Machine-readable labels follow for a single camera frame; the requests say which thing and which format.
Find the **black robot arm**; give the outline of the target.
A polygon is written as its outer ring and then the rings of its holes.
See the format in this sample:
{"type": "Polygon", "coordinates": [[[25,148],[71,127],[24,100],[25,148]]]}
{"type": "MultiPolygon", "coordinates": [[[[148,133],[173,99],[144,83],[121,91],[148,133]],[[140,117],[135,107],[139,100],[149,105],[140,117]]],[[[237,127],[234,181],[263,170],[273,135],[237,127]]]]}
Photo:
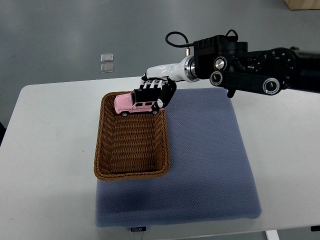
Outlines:
{"type": "Polygon", "coordinates": [[[282,90],[320,91],[320,54],[297,47],[277,47],[248,51],[235,30],[225,35],[174,44],[166,35],[167,44],[178,48],[193,48],[193,55],[183,64],[183,72],[191,80],[208,79],[215,87],[227,90],[232,98],[236,91],[267,96],[282,90]]]}

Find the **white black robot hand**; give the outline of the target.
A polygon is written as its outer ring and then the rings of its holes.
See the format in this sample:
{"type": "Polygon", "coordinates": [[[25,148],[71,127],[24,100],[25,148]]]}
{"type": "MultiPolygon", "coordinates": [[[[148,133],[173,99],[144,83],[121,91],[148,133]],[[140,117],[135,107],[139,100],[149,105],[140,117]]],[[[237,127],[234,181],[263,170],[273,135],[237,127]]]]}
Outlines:
{"type": "Polygon", "coordinates": [[[161,91],[155,104],[152,105],[153,111],[165,108],[177,89],[177,82],[195,83],[200,79],[196,75],[194,57],[189,55],[179,63],[170,63],[150,67],[146,70],[140,80],[140,89],[150,88],[153,85],[157,88],[161,83],[161,91]]]}

